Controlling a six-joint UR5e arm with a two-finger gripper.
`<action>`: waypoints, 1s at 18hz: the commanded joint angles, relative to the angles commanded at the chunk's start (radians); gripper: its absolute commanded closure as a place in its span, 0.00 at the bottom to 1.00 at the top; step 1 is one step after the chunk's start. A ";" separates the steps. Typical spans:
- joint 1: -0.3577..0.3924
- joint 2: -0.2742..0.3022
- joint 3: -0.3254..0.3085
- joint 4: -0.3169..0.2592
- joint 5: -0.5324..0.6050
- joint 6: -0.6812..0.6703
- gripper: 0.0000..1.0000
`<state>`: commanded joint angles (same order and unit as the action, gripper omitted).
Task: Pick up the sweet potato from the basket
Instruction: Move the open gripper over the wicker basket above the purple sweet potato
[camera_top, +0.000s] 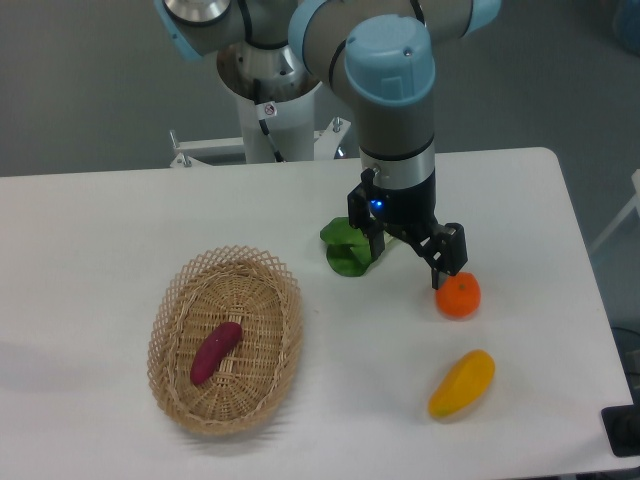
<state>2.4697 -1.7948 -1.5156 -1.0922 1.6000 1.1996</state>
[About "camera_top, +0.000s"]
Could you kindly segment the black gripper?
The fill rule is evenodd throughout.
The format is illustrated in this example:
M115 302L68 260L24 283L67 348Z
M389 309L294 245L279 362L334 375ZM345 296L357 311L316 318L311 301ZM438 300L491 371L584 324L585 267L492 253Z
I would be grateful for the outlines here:
M436 174L409 188L376 186L367 168L361 184L347 195L349 224L367 239L372 260L385 250L384 231L410 245L431 268L431 286L439 290L468 261L464 227L438 224Z

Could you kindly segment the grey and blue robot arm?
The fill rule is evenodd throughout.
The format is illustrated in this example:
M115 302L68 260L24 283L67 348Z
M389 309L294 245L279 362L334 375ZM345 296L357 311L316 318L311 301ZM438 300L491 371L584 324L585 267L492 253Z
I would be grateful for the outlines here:
M186 59L217 57L236 98L246 160L307 160L312 99L325 86L355 117L363 171L350 225L373 257L384 236L410 245L441 287L467 261L463 227L435 216L435 44L468 36L497 1L158 1Z

